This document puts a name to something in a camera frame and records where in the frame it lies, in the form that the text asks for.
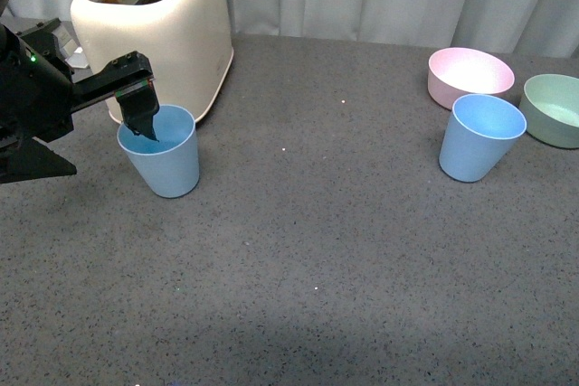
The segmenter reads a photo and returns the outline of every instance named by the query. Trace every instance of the pink bowl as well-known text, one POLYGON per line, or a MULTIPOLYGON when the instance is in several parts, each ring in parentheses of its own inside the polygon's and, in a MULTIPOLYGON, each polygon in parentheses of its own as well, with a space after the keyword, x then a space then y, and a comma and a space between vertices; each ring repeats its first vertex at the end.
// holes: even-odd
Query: pink bowl
POLYGON ((438 50, 428 60, 428 67, 428 91, 434 101, 448 109, 463 95, 500 97, 515 83, 515 74, 505 62, 474 49, 438 50))

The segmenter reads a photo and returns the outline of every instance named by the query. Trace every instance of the light blue plastic cup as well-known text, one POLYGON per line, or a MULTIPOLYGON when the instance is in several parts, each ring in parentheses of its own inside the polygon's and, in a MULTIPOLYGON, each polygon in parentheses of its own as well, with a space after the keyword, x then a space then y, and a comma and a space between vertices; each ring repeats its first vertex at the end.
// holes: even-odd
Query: light blue plastic cup
POLYGON ((439 162, 465 183, 483 178, 527 130, 525 116, 504 99, 468 94, 452 105, 439 162))
POLYGON ((199 181, 195 119, 186 109, 161 105, 153 117, 157 140, 135 136, 124 124, 119 145, 153 192, 176 198, 191 192, 199 181))

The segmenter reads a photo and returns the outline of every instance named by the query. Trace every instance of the table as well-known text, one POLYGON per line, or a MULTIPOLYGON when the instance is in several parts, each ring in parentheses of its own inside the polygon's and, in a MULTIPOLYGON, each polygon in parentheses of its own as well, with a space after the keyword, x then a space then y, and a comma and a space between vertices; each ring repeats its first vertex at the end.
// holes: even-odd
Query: table
MULTIPOLYGON (((236 36, 201 179, 150 192, 99 104, 0 187, 6 384, 576 384, 579 152, 439 167, 435 51, 236 36)), ((516 75, 579 60, 502 54, 516 75)))

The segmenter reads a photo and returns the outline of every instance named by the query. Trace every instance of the cream toaster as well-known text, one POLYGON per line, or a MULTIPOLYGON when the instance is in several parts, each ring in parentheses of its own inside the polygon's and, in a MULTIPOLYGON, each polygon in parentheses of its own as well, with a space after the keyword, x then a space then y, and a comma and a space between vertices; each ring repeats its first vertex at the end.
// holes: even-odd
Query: cream toaster
MULTIPOLYGON (((203 118, 233 59, 226 0, 73 0, 71 19, 91 69, 98 72, 128 52, 147 56, 160 104, 203 118)), ((109 113, 122 121, 119 104, 109 113)))

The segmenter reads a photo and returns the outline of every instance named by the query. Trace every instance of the sage green bowl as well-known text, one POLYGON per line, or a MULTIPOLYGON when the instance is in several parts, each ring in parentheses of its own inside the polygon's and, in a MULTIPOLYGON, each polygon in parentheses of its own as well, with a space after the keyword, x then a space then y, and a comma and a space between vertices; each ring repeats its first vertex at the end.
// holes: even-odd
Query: sage green bowl
POLYGON ((579 148, 579 79, 540 74, 525 83, 518 106, 527 133, 560 148, 579 148))

